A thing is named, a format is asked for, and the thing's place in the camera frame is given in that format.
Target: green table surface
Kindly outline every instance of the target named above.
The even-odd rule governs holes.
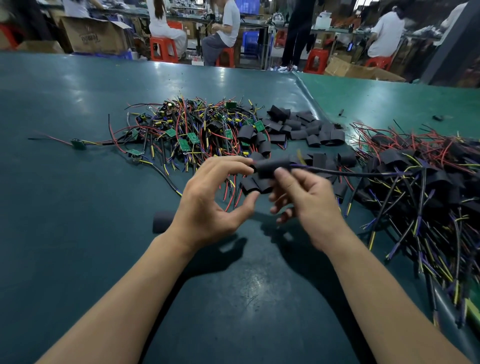
[[[1,362],[35,361],[145,251],[154,212],[179,203],[154,170],[128,163],[114,147],[76,151],[27,140],[33,130],[65,140],[105,140],[107,114],[119,129],[127,103],[161,102],[180,93],[212,102],[244,97],[258,106],[311,109],[323,118],[316,99],[333,120],[345,109],[343,122],[359,118],[373,126],[395,118],[409,128],[428,122],[432,113],[445,114],[452,116],[452,130],[461,132],[456,121],[473,125],[478,110],[471,91],[300,78],[311,93],[291,73],[0,54]],[[289,150],[299,147],[307,150],[304,142],[290,143]],[[283,153],[274,147],[272,155]],[[189,175],[175,172],[172,178],[183,187]],[[297,222],[279,230],[268,209],[261,196],[255,215],[235,236],[195,256],[160,312],[144,363],[374,362],[331,264],[311,248]],[[348,223],[359,231],[371,218],[355,204]],[[383,258],[391,247],[387,234],[378,233],[375,255]],[[399,255],[388,269],[430,318],[413,263]],[[478,362],[471,330],[456,329],[448,300],[440,295],[439,301],[442,330]]]

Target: plastic stool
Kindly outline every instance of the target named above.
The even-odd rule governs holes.
[[[388,71],[392,65],[392,57],[373,57],[370,58],[365,67],[377,67]]]
[[[0,24],[0,31],[5,35],[12,49],[18,47],[18,43],[13,36],[13,29],[8,25]]]
[[[154,44],[158,44],[158,53],[159,57],[155,54]],[[168,46],[171,45],[173,48],[173,56],[168,54]],[[150,55],[152,57],[152,61],[158,62],[170,62],[170,63],[178,63],[179,58],[177,56],[177,49],[175,48],[175,42],[173,39],[164,38],[164,37],[150,37]]]
[[[278,47],[278,46],[284,47],[286,40],[287,40],[287,31],[279,30],[275,37],[274,47]]]
[[[312,49],[310,54],[308,55],[307,64],[303,71],[305,73],[316,73],[316,74],[323,74],[325,68],[327,67],[328,61],[328,50],[326,49]],[[318,57],[318,68],[315,69],[313,67],[313,62],[315,61],[315,57]]]
[[[181,22],[167,20],[167,24],[170,28],[183,30],[183,24]]]
[[[220,56],[217,58],[215,62],[215,66],[220,66],[220,57],[222,57],[222,54],[228,54],[228,61],[229,61],[229,68],[235,68],[235,61],[234,61],[234,56],[233,56],[233,48],[223,48],[222,53],[220,53]]]

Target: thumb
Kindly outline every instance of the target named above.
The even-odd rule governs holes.
[[[260,192],[258,191],[249,193],[245,200],[243,200],[243,204],[228,214],[228,218],[232,221],[232,224],[236,225],[236,228],[253,215],[255,211],[255,202],[259,195]]]
[[[280,187],[283,188],[293,202],[297,201],[298,198],[305,193],[305,190],[300,186],[298,180],[285,168],[277,168],[274,175]]]

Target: long brown hair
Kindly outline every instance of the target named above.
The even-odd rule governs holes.
[[[153,5],[155,6],[155,17],[157,19],[163,18],[163,15],[167,11],[165,9],[165,3],[163,2],[163,0],[153,0]]]

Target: white pants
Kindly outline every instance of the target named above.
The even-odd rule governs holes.
[[[150,32],[152,33],[152,36],[164,36],[173,39],[178,57],[187,50],[187,33],[183,30],[170,28],[168,25],[152,26],[150,24]],[[168,48],[168,53],[170,56],[173,56],[173,49],[171,47]]]

